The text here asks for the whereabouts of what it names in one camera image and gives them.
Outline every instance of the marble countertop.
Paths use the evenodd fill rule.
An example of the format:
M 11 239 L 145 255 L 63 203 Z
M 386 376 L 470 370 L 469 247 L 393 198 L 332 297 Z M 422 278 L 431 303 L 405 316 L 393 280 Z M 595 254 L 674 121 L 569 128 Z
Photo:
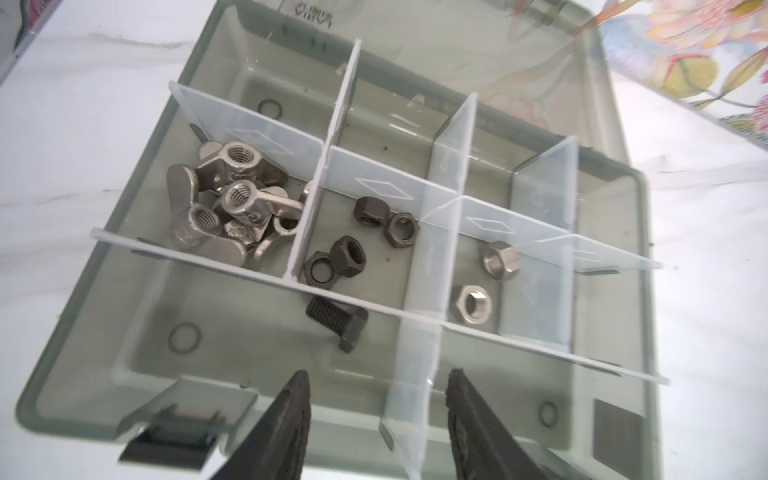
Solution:
M 0 87 L 0 477 L 208 478 L 117 465 L 121 447 L 33 435 L 15 402 L 213 0 L 67 0 Z M 650 185 L 664 476 L 768 470 L 768 152 L 620 76 Z M 352 478 L 311 471 L 305 478 Z

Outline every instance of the floral pattern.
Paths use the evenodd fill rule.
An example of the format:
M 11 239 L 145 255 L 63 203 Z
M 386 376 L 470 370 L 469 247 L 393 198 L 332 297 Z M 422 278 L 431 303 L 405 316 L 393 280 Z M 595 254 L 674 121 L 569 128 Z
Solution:
M 612 68 L 768 147 L 768 0 L 609 0 Z

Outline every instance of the black bolt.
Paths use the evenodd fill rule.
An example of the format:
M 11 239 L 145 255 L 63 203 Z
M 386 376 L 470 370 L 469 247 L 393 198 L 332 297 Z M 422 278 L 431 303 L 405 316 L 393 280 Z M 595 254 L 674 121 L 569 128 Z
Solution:
M 355 349 L 368 322 L 368 310 L 358 306 L 351 313 L 346 312 L 321 296 L 312 297 L 306 306 L 306 315 L 338 335 L 339 348 L 345 353 Z

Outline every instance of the gray plastic box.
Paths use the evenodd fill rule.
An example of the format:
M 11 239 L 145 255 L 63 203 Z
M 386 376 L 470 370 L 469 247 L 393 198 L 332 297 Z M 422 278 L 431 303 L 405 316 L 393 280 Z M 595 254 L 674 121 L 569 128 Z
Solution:
M 368 53 L 362 32 L 347 32 L 363 36 L 353 44 L 253 2 L 217 3 L 108 225 L 94 231 L 100 242 L 19 421 L 125 442 L 175 404 L 190 418 L 219 412 L 230 452 L 305 369 L 307 465 L 454 478 L 444 391 L 460 367 L 554 478 L 659 478 L 665 379 L 654 364 L 643 179 L 605 155 L 622 150 L 617 131 L 584 128 L 615 118 L 596 81 L 605 66 L 594 33 L 568 37 L 566 15 L 544 25 L 536 11 L 526 18 L 551 41 L 566 38 L 579 65 L 568 81 L 589 107 L 564 109 L 559 124 L 575 126 L 561 131 L 575 138 Z M 280 103 L 279 120 L 255 112 L 264 99 Z M 195 164 L 195 132 L 268 153 L 291 175 L 292 197 L 308 180 L 322 187 L 293 245 L 259 272 L 170 246 L 165 171 Z M 542 185 L 533 201 L 526 188 Z M 353 220 L 366 192 L 419 218 L 415 248 L 393 250 Z M 366 248 L 364 274 L 331 292 L 304 285 L 307 255 L 344 233 Z M 490 240 L 523 253 L 517 283 L 482 272 L 477 249 Z M 491 293 L 492 321 L 471 328 L 451 317 L 450 289 L 463 283 Z M 313 294 L 370 311 L 352 354 L 304 315 Z M 169 348 L 180 332 L 194 347 L 182 355 Z M 556 422 L 542 421 L 553 407 Z

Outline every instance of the rubber o-ring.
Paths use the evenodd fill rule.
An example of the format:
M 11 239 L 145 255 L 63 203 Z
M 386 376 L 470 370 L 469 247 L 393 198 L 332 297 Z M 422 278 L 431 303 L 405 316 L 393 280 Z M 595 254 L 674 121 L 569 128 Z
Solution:
M 549 407 L 552 413 L 554 414 L 552 416 L 552 419 L 549 422 L 544 418 L 544 410 L 547 407 Z M 547 400 L 546 402 L 542 402 L 538 406 L 538 411 L 536 412 L 536 415 L 538 417 L 539 423 L 541 423 L 543 426 L 547 427 L 548 429 L 551 429 L 552 427 L 558 424 L 558 418 L 560 416 L 558 412 L 558 407 L 554 403 L 550 402 L 549 400 Z
M 195 339 L 194 342 L 192 342 L 192 345 L 188 346 L 186 349 L 180 349 L 178 346 L 174 345 L 174 335 L 176 335 L 176 333 L 185 327 L 190 327 L 194 331 Z M 179 323 L 170 331 L 170 334 L 168 334 L 168 348 L 171 350 L 171 352 L 176 353 L 177 355 L 187 355 L 197 349 L 202 339 L 203 331 L 200 330 L 199 326 L 192 322 Z
M 278 102 L 277 100 L 273 100 L 271 98 L 264 98 L 262 101 L 260 101 L 259 105 L 256 107 L 256 111 L 268 117 L 269 115 L 266 115 L 264 114 L 264 112 L 262 112 L 264 107 L 266 107 L 267 105 L 274 105 L 277 107 L 277 116 L 270 117 L 270 118 L 272 118 L 273 120 L 279 120 L 280 117 L 283 116 L 283 106 L 280 104 L 280 102 Z

